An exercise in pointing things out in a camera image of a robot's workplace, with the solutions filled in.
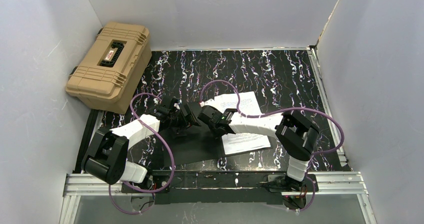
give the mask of paper sheet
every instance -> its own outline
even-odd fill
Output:
[[[237,105],[236,94],[219,95],[214,99],[220,104],[221,112],[224,112],[224,110],[227,108],[235,108]],[[253,91],[240,93],[240,99],[240,109],[243,111],[243,113],[249,115],[261,114],[258,101]],[[222,138],[224,152],[226,155],[271,147],[271,143],[268,140],[268,137],[264,135],[249,133],[237,135],[228,134]]]

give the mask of white arm segment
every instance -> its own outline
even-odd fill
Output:
[[[140,117],[142,122],[153,128],[156,132],[159,131],[160,121],[151,115],[142,115]],[[134,120],[124,126],[111,129],[112,133],[119,136],[125,136],[129,140],[128,150],[135,144],[139,143],[153,133],[145,128],[138,120]]]
[[[142,183],[147,174],[147,169],[141,165],[127,161],[125,163],[125,170],[123,172],[124,173],[119,180]]]
[[[264,118],[246,118],[239,113],[234,113],[231,117],[229,124],[231,130],[235,134],[238,133],[252,133],[259,135],[267,135],[269,137],[276,137],[276,126],[280,124],[283,116],[281,114],[271,115]]]
[[[242,117],[239,113],[234,113],[229,126],[236,134],[253,133],[267,135],[278,139],[275,131],[276,126],[281,123],[282,118],[283,116],[281,114],[271,115],[264,118],[246,118]],[[309,161],[301,161],[292,156],[289,157],[287,176],[297,181],[302,181],[308,168]]]
[[[140,120],[153,128],[153,130],[156,132],[159,131],[160,121],[157,120],[154,116],[142,115]],[[144,127],[138,120],[134,120],[124,126],[111,129],[111,131],[113,134],[125,136],[129,140],[128,150],[146,137],[153,135],[153,133]],[[127,161],[125,163],[125,170],[123,172],[124,173],[122,174],[120,180],[141,183],[147,174],[147,169],[141,165]]]

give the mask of white panel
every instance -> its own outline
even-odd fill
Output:
[[[422,223],[424,0],[340,0],[318,45],[331,111],[379,223]]]
[[[1,223],[58,223],[89,109],[65,93],[101,27],[88,0],[0,0]]]
[[[337,0],[90,0],[101,23],[141,24],[153,50],[306,47]]]

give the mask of wire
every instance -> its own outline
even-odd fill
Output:
[[[139,192],[147,192],[147,193],[156,193],[156,192],[159,192],[159,191],[162,191],[162,190],[164,190],[165,188],[167,188],[170,184],[171,184],[171,181],[172,181],[172,179],[173,179],[173,176],[174,176],[174,172],[175,172],[175,161],[174,161],[174,156],[173,156],[173,154],[172,154],[172,151],[171,151],[171,149],[170,149],[170,147],[169,147],[169,145],[167,144],[167,142],[162,138],[162,136],[159,134],[159,133],[157,133],[153,128],[151,128],[150,126],[148,126],[146,123],[144,123],[142,120],[140,120],[140,117],[137,115],[137,113],[135,112],[135,110],[134,110],[134,107],[133,107],[133,102],[134,102],[134,100],[137,98],[137,97],[140,97],[140,96],[143,96],[143,95],[149,95],[149,96],[153,96],[153,97],[155,97],[155,98],[157,98],[159,101],[162,101],[158,96],[156,96],[156,95],[154,95],[154,94],[151,94],[151,93],[140,93],[140,94],[137,94],[137,95],[135,95],[132,99],[131,99],[131,101],[130,101],[130,103],[129,103],[129,107],[130,107],[130,109],[131,109],[131,113],[136,117],[136,119],[137,120],[139,120],[139,122],[140,122],[140,124],[142,124],[144,127],[146,127],[149,131],[151,131],[155,136],[157,136],[158,137],[158,139],[162,142],[162,144],[164,144],[164,146],[165,146],[165,148],[166,148],[166,150],[168,151],[168,153],[169,153],[169,157],[170,157],[170,159],[171,159],[171,175],[170,175],[170,178],[168,179],[168,182],[164,185],[164,186],[162,186],[162,187],[160,187],[159,189],[154,189],[154,190],[146,190],[146,189],[140,189],[140,188],[138,188],[138,187],[135,187],[135,186],[133,186],[133,185],[131,185],[130,183],[128,183],[127,181],[123,181],[123,184],[125,184],[126,186],[128,186],[129,188],[131,188],[131,189],[133,189],[133,190],[136,190],[136,191],[139,191]]]
[[[129,188],[131,188],[131,189],[134,189],[134,190],[137,190],[137,191],[140,191],[140,192],[148,192],[148,193],[152,193],[152,196],[153,196],[153,199],[155,198],[154,196],[155,196],[155,194],[154,193],[156,193],[156,192],[159,192],[159,191],[161,191],[161,190],[163,190],[163,189],[165,189],[166,187],[168,187],[169,186],[169,184],[171,183],[171,181],[172,181],[172,179],[173,179],[173,176],[174,176],[174,172],[175,172],[175,161],[174,161],[174,156],[173,156],[173,154],[172,154],[172,151],[171,151],[171,149],[170,149],[170,147],[168,146],[168,144],[167,144],[167,142],[162,138],[162,136],[161,135],[159,135],[159,133],[157,133],[153,128],[151,128],[150,126],[148,126],[147,124],[145,124],[144,122],[142,122],[142,120],[140,120],[140,117],[137,115],[137,113],[135,112],[135,110],[134,110],[134,107],[133,107],[133,102],[134,102],[134,100],[137,98],[137,97],[139,97],[139,96],[143,96],[143,95],[149,95],[149,96],[153,96],[153,97],[155,97],[155,98],[157,98],[159,101],[162,101],[158,96],[156,96],[156,95],[154,95],[154,94],[150,94],[150,93],[140,93],[140,94],[137,94],[137,95],[135,95],[132,99],[131,99],[131,101],[130,101],[130,103],[129,103],[129,107],[130,107],[130,109],[131,109],[131,112],[132,112],[132,114],[136,117],[136,119],[137,120],[139,120],[139,122],[140,122],[140,124],[141,125],[143,125],[144,127],[146,127],[148,130],[150,130],[154,135],[156,135],[158,138],[159,138],[159,140],[164,144],[164,146],[165,146],[165,148],[166,148],[166,150],[168,151],[168,153],[169,153],[169,157],[170,157],[170,159],[171,159],[171,175],[170,175],[170,178],[169,178],[169,180],[168,180],[168,182],[164,185],[164,186],[162,186],[161,188],[159,188],[159,189],[156,189],[156,184],[155,184],[155,188],[153,189],[153,190],[145,190],[145,189],[140,189],[140,188],[138,188],[138,187],[135,187],[135,186],[133,186],[133,185],[131,185],[130,183],[128,183],[127,181],[123,181],[123,183],[126,185],[126,186],[128,186]],[[152,206],[149,206],[148,208],[146,208],[145,210],[140,210],[140,211],[138,211],[138,212],[130,212],[130,211],[126,211],[126,210],[123,210],[122,208],[120,208],[117,204],[116,204],[116,202],[115,202],[115,200],[113,199],[113,197],[112,197],[112,193],[111,193],[111,191],[110,191],[110,188],[111,186],[109,185],[109,197],[110,197],[110,200],[112,201],[112,204],[116,207],[116,209],[118,209],[119,211],[121,211],[121,212],[123,212],[123,213],[125,213],[125,214],[130,214],[130,215],[135,215],[135,214],[140,214],[140,213],[143,213],[143,212],[145,212],[146,210],[149,210]]]
[[[229,85],[229,86],[231,86],[233,89],[234,89],[234,92],[237,94],[237,98],[238,98],[238,102],[237,102],[237,106],[236,106],[236,108],[237,108],[237,111],[238,111],[238,113],[240,113],[240,115],[242,115],[242,116],[244,116],[244,117],[246,117],[246,118],[261,118],[261,117],[267,117],[267,116],[270,116],[270,115],[274,115],[274,114],[279,114],[279,113],[283,113],[283,112],[286,112],[286,111],[292,111],[292,110],[303,110],[303,111],[309,111],[309,112],[312,112],[312,113],[316,113],[316,114],[319,114],[319,115],[321,115],[321,116],[323,116],[323,117],[325,117],[325,118],[327,118],[328,120],[330,120],[331,122],[333,122],[334,123],[334,125],[337,127],[337,129],[339,130],[339,132],[340,132],[340,137],[341,137],[341,139],[340,139],[340,143],[335,147],[335,148],[332,148],[332,149],[330,149],[330,150],[325,150],[325,151],[318,151],[318,152],[314,152],[313,153],[313,155],[319,155],[319,154],[325,154],[325,153],[331,153],[331,152],[334,152],[334,151],[336,151],[337,149],[339,149],[342,145],[343,145],[343,143],[344,143],[344,141],[345,141],[345,139],[344,139],[344,132],[343,132],[343,130],[342,130],[342,127],[331,117],[331,116],[329,116],[329,115],[327,115],[327,114],[325,114],[325,113],[323,113],[323,112],[321,112],[321,111],[318,111],[318,110],[314,110],[314,109],[310,109],[310,108],[304,108],[304,107],[291,107],[291,108],[286,108],[286,109],[280,109],[280,110],[277,110],[277,111],[273,111],[273,112],[271,112],[271,113],[267,113],[267,114],[262,114],[262,115],[246,115],[246,114],[244,114],[241,110],[240,110],[240,102],[241,102],[241,99],[240,99],[240,95],[239,95],[239,92],[237,91],[237,89],[230,83],[230,82],[228,82],[228,81],[225,81],[225,80],[213,80],[213,81],[210,81],[209,83],[207,83],[203,88],[202,88],[202,90],[201,90],[201,92],[200,92],[200,100],[202,100],[202,98],[203,98],[203,92],[205,91],[205,89],[206,89],[206,87],[207,86],[209,86],[209,85],[211,85],[211,84],[213,84],[213,83],[217,83],[217,82],[222,82],[222,83],[225,83],[225,84],[227,84],[227,85]],[[175,161],[174,161],[174,156],[173,156],[173,154],[172,154],[172,151],[171,151],[171,149],[170,149],[170,147],[168,146],[168,144],[167,144],[167,142],[161,137],[161,135],[159,134],[159,133],[157,133],[153,128],[151,128],[150,126],[148,126],[147,124],[145,124],[142,120],[140,120],[140,117],[137,115],[137,113],[135,112],[135,110],[134,110],[134,107],[133,107],[133,102],[134,102],[134,99],[135,98],[137,98],[137,97],[139,97],[139,96],[142,96],[142,95],[149,95],[149,96],[153,96],[153,97],[155,97],[155,98],[157,98],[159,101],[162,101],[158,96],[156,96],[156,95],[154,95],[154,94],[151,94],[151,93],[140,93],[140,94],[137,94],[137,95],[135,95],[132,99],[131,99],[131,102],[130,102],[130,104],[129,104],[129,107],[130,107],[130,109],[131,109],[131,112],[132,112],[132,114],[136,117],[136,119],[137,120],[139,120],[139,122],[140,122],[140,124],[141,125],[143,125],[144,127],[146,127],[148,130],[150,130],[154,135],[156,135],[157,137],[158,137],[158,139],[164,144],[164,146],[165,146],[165,148],[166,148],[166,150],[168,151],[168,153],[169,153],[169,157],[170,157],[170,159],[171,159],[171,174],[170,174],[170,178],[169,178],[169,180],[168,180],[168,182],[164,185],[164,186],[162,186],[162,187],[160,187],[159,189],[154,189],[154,190],[145,190],[145,189],[140,189],[140,188],[138,188],[138,187],[135,187],[135,186],[132,186],[131,184],[129,184],[127,181],[123,181],[123,183],[126,185],[126,186],[128,186],[129,188],[131,188],[131,189],[133,189],[133,190],[137,190],[137,191],[140,191],[140,192],[148,192],[148,193],[156,193],[156,192],[159,192],[159,191],[162,191],[162,190],[164,190],[165,188],[167,188],[169,185],[170,185],[170,183],[171,183],[171,181],[172,181],[172,179],[173,179],[173,176],[174,176],[174,172],[175,172]],[[313,183],[313,181],[312,181],[312,179],[311,178],[309,178],[308,176],[307,176],[307,172],[306,172],[306,179],[308,179],[308,180],[310,180],[312,183]],[[126,213],[126,214],[138,214],[138,213],[142,213],[142,212],[144,212],[144,211],[146,211],[146,210],[148,210],[148,209],[150,209],[151,208],[151,206],[149,207],[149,208],[147,208],[147,209],[145,209],[144,211],[140,211],[140,212],[129,212],[129,211],[125,211],[125,210],[122,210],[118,205],[116,205],[116,203],[115,203],[115,201],[114,201],[114,199],[112,198],[112,194],[111,194],[111,191],[110,191],[110,188],[111,186],[109,186],[109,196],[110,196],[110,198],[111,198],[111,201],[112,201],[112,204],[118,209],[118,210],[120,210],[121,212],[123,212],[123,213]],[[312,204],[312,202],[313,202],[313,200],[314,200],[314,198],[315,198],[315,185],[314,185],[314,183],[312,184],[312,187],[313,187],[313,191],[312,191],[312,198],[311,198],[311,200],[309,201],[309,203],[304,207],[304,208],[302,208],[302,209],[300,209],[300,210],[305,210],[305,209],[307,209],[311,204]]]
[[[312,154],[312,156],[320,155],[320,154],[327,154],[327,153],[331,153],[331,152],[337,151],[343,145],[343,143],[345,141],[345,139],[344,139],[344,137],[345,137],[344,135],[345,134],[344,134],[344,132],[342,130],[342,127],[337,123],[337,121],[334,120],[331,116],[329,116],[329,115],[327,115],[327,114],[325,114],[325,113],[323,113],[323,112],[321,112],[319,110],[314,110],[314,109],[304,108],[304,107],[291,107],[291,108],[280,109],[280,110],[273,111],[273,112],[266,113],[266,114],[262,114],[262,115],[246,115],[246,114],[244,114],[240,110],[240,108],[239,108],[240,107],[241,99],[240,99],[240,94],[237,91],[237,88],[234,87],[234,85],[232,85],[230,82],[225,81],[225,80],[212,80],[209,83],[207,83],[205,86],[203,86],[203,88],[202,88],[202,90],[200,92],[200,101],[202,101],[203,93],[206,90],[206,88],[209,85],[211,85],[213,83],[217,83],[217,82],[225,83],[225,84],[229,85],[230,87],[232,87],[232,89],[234,90],[234,92],[235,92],[235,94],[237,95],[237,98],[238,98],[237,105],[236,105],[237,111],[238,111],[238,113],[240,113],[240,115],[242,115],[242,116],[244,116],[246,118],[261,118],[261,117],[267,117],[267,116],[270,116],[270,115],[275,115],[275,114],[283,113],[283,112],[286,112],[286,111],[292,111],[292,110],[301,110],[302,111],[303,110],[303,111],[309,111],[309,112],[312,112],[312,113],[321,115],[321,116],[327,118],[328,120],[330,120],[337,127],[338,131],[340,132],[340,143],[336,147],[334,147],[334,148],[332,148],[330,150],[323,150],[323,151],[314,152]],[[310,207],[310,205],[312,204],[312,202],[313,202],[313,200],[315,198],[315,184],[312,181],[312,179],[307,176],[307,174],[308,173],[306,172],[305,173],[306,179],[308,179],[308,180],[310,180],[312,182],[312,187],[313,187],[312,188],[313,189],[313,191],[312,191],[312,197],[311,197],[309,203],[304,208],[299,209],[299,210],[306,210],[308,207]]]
[[[154,202],[155,202],[154,200],[151,200],[151,201],[148,201],[148,202],[144,203],[144,204],[141,206],[140,210],[143,210],[143,207],[144,207],[147,203],[154,203]]]
[[[111,200],[111,202],[112,202],[112,204],[114,205],[114,207],[116,208],[116,209],[118,209],[120,212],[122,212],[122,213],[125,213],[125,214],[128,214],[128,215],[138,215],[138,214],[141,214],[141,213],[143,213],[143,212],[145,212],[145,211],[147,211],[147,210],[149,210],[153,205],[151,205],[151,206],[149,206],[148,208],[146,208],[145,210],[139,210],[139,211],[136,211],[136,212],[132,212],[132,211],[126,211],[126,210],[124,210],[124,209],[122,209],[122,208],[120,208],[119,206],[118,206],[118,204],[115,202],[115,200],[113,199],[113,197],[112,197],[112,191],[111,191],[111,188],[110,188],[111,186],[109,185],[109,198],[110,198],[110,200]]]

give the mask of purple cable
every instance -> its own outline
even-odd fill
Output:
[[[145,212],[145,211],[147,211],[147,210],[149,210],[153,205],[151,205],[151,206],[149,206],[148,208],[146,208],[146,209],[144,209],[144,210],[140,210],[140,211],[137,211],[137,212],[132,212],[132,211],[126,211],[126,210],[124,210],[124,209],[122,209],[122,208],[120,208],[119,206],[118,206],[118,204],[115,202],[115,200],[113,199],[113,197],[112,197],[112,191],[110,190],[111,188],[110,188],[111,186],[109,185],[109,198],[110,198],[110,200],[111,200],[111,202],[112,202],[112,204],[114,205],[114,207],[116,207],[116,209],[118,209],[120,212],[122,212],[122,213],[125,213],[125,214],[128,214],[128,215],[137,215],[137,214],[141,214],[141,213],[143,213],[143,212]]]
[[[174,156],[173,156],[173,154],[172,154],[172,151],[171,151],[171,149],[170,149],[170,147],[169,147],[169,145],[167,144],[167,142],[162,138],[162,136],[161,135],[159,135],[159,133],[157,133],[153,128],[151,128],[150,126],[148,126],[146,123],[144,123],[144,122],[142,122],[142,120],[140,120],[140,117],[137,115],[137,113],[135,112],[135,110],[134,110],[134,107],[133,107],[133,102],[134,102],[134,99],[136,99],[137,97],[139,97],[139,96],[142,96],[142,95],[150,95],[150,96],[153,96],[153,97],[155,97],[155,98],[157,98],[159,101],[162,101],[158,96],[156,96],[156,95],[154,95],[154,94],[151,94],[151,93],[140,93],[140,94],[137,94],[137,95],[135,95],[132,99],[131,99],[131,102],[129,103],[129,107],[130,107],[130,109],[131,109],[131,112],[132,112],[132,114],[137,118],[137,120],[139,120],[139,122],[144,126],[144,127],[146,127],[148,130],[150,130],[155,136],[157,136],[158,138],[159,138],[159,140],[164,144],[164,146],[165,146],[165,148],[166,148],[166,150],[168,151],[168,153],[169,153],[169,157],[171,158],[171,175],[170,175],[170,178],[169,178],[169,180],[168,180],[168,182],[164,185],[164,186],[162,186],[161,188],[159,188],[159,189],[155,189],[155,190],[145,190],[145,189],[140,189],[140,188],[138,188],[138,187],[135,187],[135,186],[133,186],[133,185],[131,185],[130,183],[128,183],[127,181],[123,181],[122,183],[124,183],[126,186],[128,186],[129,188],[131,188],[131,189],[133,189],[133,190],[137,190],[137,191],[139,191],[139,192],[147,192],[147,193],[156,193],[156,192],[159,192],[159,191],[162,191],[163,189],[165,189],[166,187],[168,187],[170,184],[171,184],[171,181],[172,181],[172,179],[173,179],[173,174],[174,174],[174,172],[175,172],[175,161],[174,161]]]
[[[210,81],[209,83],[207,83],[205,86],[203,86],[203,88],[202,88],[202,90],[200,92],[200,101],[202,101],[203,92],[206,90],[206,87],[208,87],[209,85],[211,85],[213,83],[217,83],[217,82],[222,82],[222,83],[225,83],[225,84],[227,84],[227,85],[229,85],[229,86],[232,87],[232,89],[234,90],[234,92],[235,92],[235,94],[237,95],[237,98],[238,98],[237,105],[236,105],[237,111],[238,111],[238,113],[240,113],[240,115],[242,115],[242,116],[244,116],[246,118],[261,118],[261,117],[267,117],[267,116],[270,116],[270,115],[275,115],[275,114],[283,113],[283,112],[286,112],[286,111],[303,110],[303,111],[309,111],[309,112],[312,112],[312,113],[316,113],[318,115],[321,115],[321,116],[327,118],[328,120],[330,120],[332,123],[334,123],[334,125],[337,127],[338,131],[340,132],[340,143],[336,147],[334,147],[334,148],[332,148],[330,150],[317,151],[317,152],[314,152],[313,155],[327,154],[327,153],[334,152],[334,151],[338,150],[343,145],[343,143],[345,141],[345,139],[344,139],[344,137],[345,137],[344,135],[345,134],[344,134],[344,132],[342,130],[342,127],[337,123],[337,121],[334,120],[331,116],[329,116],[329,115],[327,115],[327,114],[325,114],[325,113],[323,113],[323,112],[321,112],[319,110],[314,110],[314,109],[304,108],[304,107],[291,107],[291,108],[281,109],[281,110],[273,111],[273,112],[262,114],[262,115],[246,115],[246,114],[244,114],[240,110],[240,108],[239,108],[240,107],[240,101],[241,101],[241,99],[240,99],[240,94],[237,91],[237,88],[234,85],[232,85],[230,82],[225,81],[225,80],[213,80],[213,81]],[[313,202],[313,200],[315,198],[315,185],[314,185],[314,182],[312,181],[312,179],[307,176],[307,174],[308,173],[306,172],[305,173],[305,177],[306,177],[306,179],[308,179],[309,181],[312,182],[312,186],[313,186],[312,197],[311,197],[309,203],[304,208],[302,208],[300,210],[306,210],[308,207],[310,207],[310,205],[312,204],[312,202]]]

